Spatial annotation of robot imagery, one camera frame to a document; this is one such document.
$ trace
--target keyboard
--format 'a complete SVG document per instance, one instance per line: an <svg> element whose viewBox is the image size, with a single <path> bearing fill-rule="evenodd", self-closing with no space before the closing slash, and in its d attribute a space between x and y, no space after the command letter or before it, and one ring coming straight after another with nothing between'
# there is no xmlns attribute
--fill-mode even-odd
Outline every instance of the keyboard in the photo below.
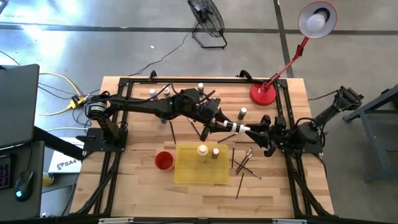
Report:
<svg viewBox="0 0 398 224"><path fill-rule="evenodd" d="M0 190L12 187L11 155L0 154Z"/></svg>

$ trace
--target concrete floor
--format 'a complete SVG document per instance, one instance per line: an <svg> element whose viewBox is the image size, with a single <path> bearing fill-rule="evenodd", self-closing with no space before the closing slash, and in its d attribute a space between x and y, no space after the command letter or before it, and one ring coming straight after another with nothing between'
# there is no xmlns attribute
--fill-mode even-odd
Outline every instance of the concrete floor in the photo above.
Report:
<svg viewBox="0 0 398 224"><path fill-rule="evenodd" d="M277 29L273 0L214 0L227 28ZM280 0L286 29L297 29L297 16L309 0ZM398 30L395 0L333 0L338 11L338 30ZM185 1L179 0L10 0L0 22L67 24L117 27L185 27L195 22ZM0 49L21 64L38 63L41 71L61 73L71 78L87 94L101 85L105 75L135 73L149 62L181 43L185 33L168 32L62 32L0 30ZM219 42L207 34L204 42ZM241 69L257 77L269 77L284 64L279 34L225 34L224 50L203 50L192 38L163 62L146 70L161 76L231 77ZM290 56L301 35L287 35ZM308 97L316 97L339 88L351 87L365 96L364 103L381 91L397 84L398 39L396 35L329 35L310 40L304 55L293 66L294 77L305 79ZM0 64L12 64L0 55ZM40 81L66 91L73 89L57 77L41 76ZM311 101L314 115L330 105L332 97ZM64 109L65 103L39 91L37 112ZM373 169L372 154L362 124L345 124L341 113L328 123L324 160L328 183L337 215L396 222L398 220L398 182L387 180L365 184L363 175ZM41 128L81 127L71 112L58 116L36 116ZM57 136L76 136L81 131L57 131ZM52 156L46 150L46 167ZM56 187L73 183L74 175L58 178ZM42 212L60 215L70 187L43 194Z"/></svg>

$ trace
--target desk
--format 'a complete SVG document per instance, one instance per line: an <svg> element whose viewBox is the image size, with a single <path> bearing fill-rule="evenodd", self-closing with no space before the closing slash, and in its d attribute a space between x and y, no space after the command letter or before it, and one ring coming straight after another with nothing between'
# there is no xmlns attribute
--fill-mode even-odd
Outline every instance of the desk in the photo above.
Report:
<svg viewBox="0 0 398 224"><path fill-rule="evenodd" d="M31 142L21 146L3 149L0 153L12 154L12 187L0 190L0 221L21 220L40 217L40 203L42 201L43 159L44 142ZM32 195L25 202L15 199L14 186L19 174L27 170L34 172L32 183Z"/></svg>
<svg viewBox="0 0 398 224"><path fill-rule="evenodd" d="M111 94L116 93L119 78L104 77L101 91L108 90ZM295 119L311 117L303 79L291 78L287 79L287 83ZM196 85L197 83L174 84L177 91L181 88L196 87ZM149 89L155 88L159 91L163 86L163 83L134 84L132 97L148 98L150 97ZM250 84L206 83L205 93L215 89L216 93L212 97L221 98L220 107L223 113L235 122L243 106L248 109L243 123L258 123L264 114L268 114L271 118L277 116L275 103L270 106L258 106L250 100L250 87ZM282 100L282 105L284 114L287 114L284 100ZM235 144L234 159L237 161L242 161L245 150L254 148L255 153L248 162L247 168L262 176L262 180L259 180L246 174L239 198L236 200L241 176L235 175L235 169L230 170L228 185L176 184L173 172L162 172L154 165L156 152L175 150L170 125L162 124L154 115L142 113L129 113L127 121L129 134L127 147L122 154L119 166L111 214L113 217L271 218L294 216L286 163L280 151L266 158L253 143ZM172 120L172 123L177 144L200 141L187 118L179 116ZM202 124L197 123L195 126L199 132L202 131ZM217 142L230 134L213 133L208 136L207 141ZM234 141L252 142L245 134L239 134L223 142L229 147L230 160ZM95 152L83 161L71 212L81 208L97 187L103 157L103 152ZM303 164L309 189L324 208L333 213L322 163L313 155L305 154ZM297 194L300 208L304 211L302 193L298 190ZM107 195L108 187L104 190L101 211L106 204Z"/></svg>

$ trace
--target computer mouse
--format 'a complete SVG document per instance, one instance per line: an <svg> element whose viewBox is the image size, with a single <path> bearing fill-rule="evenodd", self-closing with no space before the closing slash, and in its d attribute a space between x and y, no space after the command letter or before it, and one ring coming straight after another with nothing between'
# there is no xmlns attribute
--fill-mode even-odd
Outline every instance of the computer mouse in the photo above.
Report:
<svg viewBox="0 0 398 224"><path fill-rule="evenodd" d="M24 202L32 195L33 171L25 170L19 174L15 183L15 199Z"/></svg>

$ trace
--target stick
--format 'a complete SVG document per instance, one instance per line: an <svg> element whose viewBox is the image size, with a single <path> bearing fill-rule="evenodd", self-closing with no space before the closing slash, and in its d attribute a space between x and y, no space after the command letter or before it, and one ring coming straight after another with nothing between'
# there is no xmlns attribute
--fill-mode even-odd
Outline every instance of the stick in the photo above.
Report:
<svg viewBox="0 0 398 224"><path fill-rule="evenodd" d="M240 166L240 169L239 169L239 170L236 170L236 174L239 174L239 172L242 170L242 168L249 162L249 159L251 158L251 156L253 156L253 153L250 154L250 156L246 159L246 161L244 161L244 162L242 163L242 165Z"/></svg>
<svg viewBox="0 0 398 224"><path fill-rule="evenodd" d="M172 133L173 133L174 144L177 144L177 142L175 141L174 129L173 129L172 121L170 121L170 127L172 127Z"/></svg>
<svg viewBox="0 0 398 224"><path fill-rule="evenodd" d="M197 134L198 134L198 136L199 136L199 138L200 138L200 134L199 134L199 131L197 130L197 127L195 127L195 125L193 124L193 122L192 122L191 119L189 119L189 118L187 118L187 119L189 120L189 122L191 123L192 127L193 127L194 130L197 132Z"/></svg>
<svg viewBox="0 0 398 224"><path fill-rule="evenodd" d="M239 196L239 191L241 190L241 186L242 186L242 180L243 180L243 175L244 175L244 171L242 172L242 178L241 178L241 182L239 183L238 192L236 193L236 199L238 199L238 196Z"/></svg>
<svg viewBox="0 0 398 224"><path fill-rule="evenodd" d="M235 134L232 134L232 135L230 135L230 136L228 136L228 137L226 137L226 138L223 138L223 139L219 140L217 143L223 142L223 141L225 141L225 140L227 140L227 139L229 139L229 138L231 138L231 137L233 137L233 136L235 136L235 135L237 135L237 134L238 134L238 133L235 133Z"/></svg>
<svg viewBox="0 0 398 224"><path fill-rule="evenodd" d="M235 142L232 145L232 162L231 162L231 169L234 168L234 156L235 156Z"/></svg>
<svg viewBox="0 0 398 224"><path fill-rule="evenodd" d="M258 177L258 178L260 178L260 179L262 179L262 177L260 177L259 175L255 174L253 171L249 170L248 168L246 168L246 167L243 166L243 169L249 171L251 174L255 175L256 177Z"/></svg>
<svg viewBox="0 0 398 224"><path fill-rule="evenodd" d="M242 160L242 164L244 163L244 161L245 161L246 158L249 156L249 154L250 154L250 152L251 152L252 150L253 150L253 148L251 147L250 150L249 150L249 152L245 155L244 159Z"/></svg>

